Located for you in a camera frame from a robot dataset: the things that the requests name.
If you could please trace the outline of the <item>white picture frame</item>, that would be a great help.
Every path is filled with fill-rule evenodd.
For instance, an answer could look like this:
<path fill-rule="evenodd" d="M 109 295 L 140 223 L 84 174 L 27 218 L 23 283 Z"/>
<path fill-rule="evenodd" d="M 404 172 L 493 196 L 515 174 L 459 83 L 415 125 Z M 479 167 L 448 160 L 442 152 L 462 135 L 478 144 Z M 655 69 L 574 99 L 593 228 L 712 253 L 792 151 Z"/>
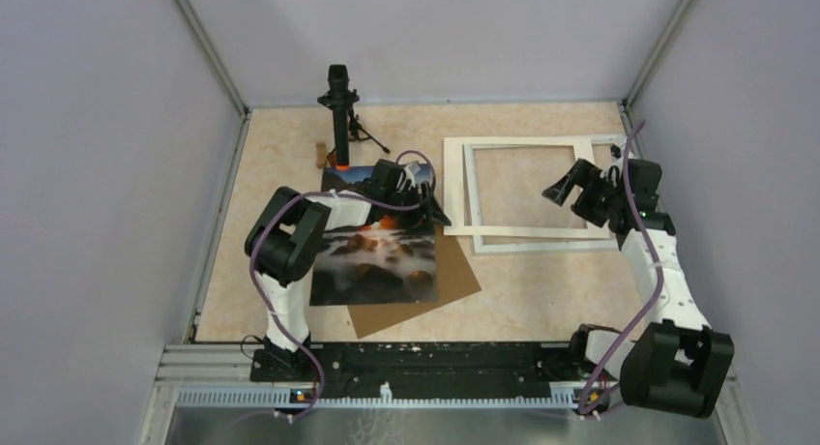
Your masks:
<path fill-rule="evenodd" d="M 495 148 L 495 149 L 517 149 L 523 147 Z M 481 204 L 479 199 L 478 171 L 475 163 L 475 152 L 478 150 L 491 150 L 467 148 L 465 150 L 467 159 L 465 167 L 466 189 L 472 189 L 470 197 L 465 200 L 465 223 L 470 224 L 472 220 L 482 223 Z M 548 239 L 548 238 L 524 238 L 524 237 L 501 237 L 501 236 L 470 236 L 473 239 L 473 249 L 476 254 L 492 253 L 513 253 L 513 252 L 581 252 L 581 251 L 609 251 L 615 250 L 617 244 L 610 233 L 607 239 L 584 240 L 584 239 Z"/>

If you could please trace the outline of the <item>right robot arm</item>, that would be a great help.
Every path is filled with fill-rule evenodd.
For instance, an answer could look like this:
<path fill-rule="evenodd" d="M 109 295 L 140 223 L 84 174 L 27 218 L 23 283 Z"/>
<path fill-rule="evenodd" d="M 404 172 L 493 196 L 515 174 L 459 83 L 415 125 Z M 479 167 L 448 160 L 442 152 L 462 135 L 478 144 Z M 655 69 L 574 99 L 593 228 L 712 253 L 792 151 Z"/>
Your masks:
<path fill-rule="evenodd" d="M 731 337 L 712 328 L 694 302 L 677 254 L 677 231 L 658 208 L 659 164 L 619 160 L 602 169 L 581 159 L 542 196 L 607 227 L 629 265 L 641 308 L 618 331 L 582 324 L 567 353 L 570 372 L 596 383 L 613 379 L 629 406 L 705 419 L 731 367 Z"/>

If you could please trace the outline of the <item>brown backing board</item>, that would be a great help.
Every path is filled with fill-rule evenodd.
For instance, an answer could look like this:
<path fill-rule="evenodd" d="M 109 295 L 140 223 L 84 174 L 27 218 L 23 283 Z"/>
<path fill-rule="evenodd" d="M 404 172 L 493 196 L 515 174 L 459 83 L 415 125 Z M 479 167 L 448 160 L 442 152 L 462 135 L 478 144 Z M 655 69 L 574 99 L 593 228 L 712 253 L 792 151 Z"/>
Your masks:
<path fill-rule="evenodd" d="M 339 227 L 361 226 L 365 223 L 367 223 L 367 217 L 363 222 Z M 457 239 L 445 235 L 442 226 L 435 222 L 434 231 L 438 292 L 435 301 L 313 308 L 340 307 L 347 310 L 354 334 L 359 338 L 364 338 L 480 292 L 481 285 Z"/>

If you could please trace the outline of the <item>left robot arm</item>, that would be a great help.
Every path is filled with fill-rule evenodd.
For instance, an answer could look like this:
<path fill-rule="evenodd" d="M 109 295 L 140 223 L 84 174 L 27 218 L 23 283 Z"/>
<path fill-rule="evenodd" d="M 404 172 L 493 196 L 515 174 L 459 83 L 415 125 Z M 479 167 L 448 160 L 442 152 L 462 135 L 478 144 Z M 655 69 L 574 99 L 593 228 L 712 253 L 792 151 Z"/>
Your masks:
<path fill-rule="evenodd" d="M 307 306 L 431 302 L 435 228 L 452 222 L 428 163 L 327 168 L 318 192 L 275 191 L 244 244 L 268 311 L 259 364 L 306 375 Z"/>

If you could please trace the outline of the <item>sunset seascape photo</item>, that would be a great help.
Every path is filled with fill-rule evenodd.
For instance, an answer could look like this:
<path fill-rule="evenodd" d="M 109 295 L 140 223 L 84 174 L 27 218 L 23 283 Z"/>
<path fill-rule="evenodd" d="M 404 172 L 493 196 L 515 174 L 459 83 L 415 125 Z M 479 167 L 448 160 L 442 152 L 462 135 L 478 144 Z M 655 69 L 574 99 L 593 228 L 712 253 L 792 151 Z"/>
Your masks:
<path fill-rule="evenodd" d="M 398 212 L 326 231 L 312 273 L 313 307 L 423 303 L 437 299 L 434 223 Z"/>

